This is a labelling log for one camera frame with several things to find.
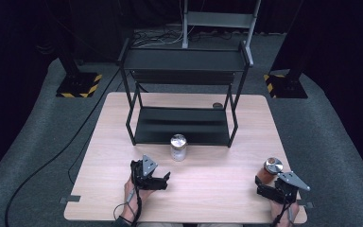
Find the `person's right hand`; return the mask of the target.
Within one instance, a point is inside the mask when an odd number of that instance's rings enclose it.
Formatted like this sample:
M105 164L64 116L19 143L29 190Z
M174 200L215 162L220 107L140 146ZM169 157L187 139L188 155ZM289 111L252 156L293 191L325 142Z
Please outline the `person's right hand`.
M288 206L276 201L270 201L271 227L293 227L294 220L300 211L299 204L292 203Z

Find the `black two-tier metal rack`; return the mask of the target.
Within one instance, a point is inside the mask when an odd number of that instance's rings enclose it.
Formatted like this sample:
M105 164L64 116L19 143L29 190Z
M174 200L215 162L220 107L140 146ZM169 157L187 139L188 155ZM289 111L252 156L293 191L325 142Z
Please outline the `black two-tier metal rack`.
M236 49L138 48L125 42L117 65L125 78L132 75L135 89L125 84L129 114L139 107L136 126L126 121L132 144L168 144L174 134L182 134L191 145L229 147L238 129L237 103L252 56L244 42ZM225 86L223 102L212 101L207 107L196 107L187 96L164 97L179 100L184 107L159 107L145 103L141 90L144 84ZM213 103L223 104L214 109Z

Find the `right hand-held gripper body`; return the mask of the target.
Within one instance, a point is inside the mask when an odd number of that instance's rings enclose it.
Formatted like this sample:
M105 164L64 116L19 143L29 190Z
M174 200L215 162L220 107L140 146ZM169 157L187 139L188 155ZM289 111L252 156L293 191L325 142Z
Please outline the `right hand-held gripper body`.
M274 185L276 189L274 200L280 204L294 203L297 200L299 189L311 190L310 186L293 171L278 173Z

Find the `black stand base yellow stripes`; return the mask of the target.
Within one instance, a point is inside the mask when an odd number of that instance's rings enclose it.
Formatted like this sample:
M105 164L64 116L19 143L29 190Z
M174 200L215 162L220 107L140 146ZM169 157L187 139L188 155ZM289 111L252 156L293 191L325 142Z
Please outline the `black stand base yellow stripes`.
M80 72L78 70L66 41L60 33L56 35L56 51L66 73L57 90L57 96L91 97L102 76L95 72Z
M264 75L272 98L307 98L300 83L306 65L305 49L284 41L267 74Z

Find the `grey metal stand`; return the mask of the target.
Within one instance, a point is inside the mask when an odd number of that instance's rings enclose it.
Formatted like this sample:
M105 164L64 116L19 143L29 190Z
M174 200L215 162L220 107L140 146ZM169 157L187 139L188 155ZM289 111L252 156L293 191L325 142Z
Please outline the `grey metal stand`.
M250 49L251 38L262 0L256 0L251 14L190 11L188 9L188 2L189 0L183 0L182 48L188 47L189 26L215 26L246 29L249 33L244 44L247 50Z

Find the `person's left hand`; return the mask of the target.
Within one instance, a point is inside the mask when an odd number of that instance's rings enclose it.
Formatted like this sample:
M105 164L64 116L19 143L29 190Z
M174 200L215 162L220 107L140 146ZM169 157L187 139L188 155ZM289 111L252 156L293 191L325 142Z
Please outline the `person's left hand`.
M153 190L140 190L136 192L131 179L125 183L125 208L121 216L128 221L134 221L137 218L137 213L146 203L148 197L153 193Z

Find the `glass jar with white contents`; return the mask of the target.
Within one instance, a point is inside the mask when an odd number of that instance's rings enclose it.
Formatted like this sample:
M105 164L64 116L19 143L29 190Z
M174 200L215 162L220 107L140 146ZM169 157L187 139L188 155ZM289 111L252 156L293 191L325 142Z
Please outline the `glass jar with white contents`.
M187 140L182 134L174 134L170 139L171 156L174 161L181 162L187 154Z

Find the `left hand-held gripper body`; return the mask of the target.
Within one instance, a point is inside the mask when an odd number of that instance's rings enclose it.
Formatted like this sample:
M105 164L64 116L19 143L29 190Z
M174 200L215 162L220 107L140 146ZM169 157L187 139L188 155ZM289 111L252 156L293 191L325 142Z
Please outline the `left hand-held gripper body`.
M131 161L131 181L138 188L147 190L148 186L154 184L152 174L158 165L147 155L141 160Z

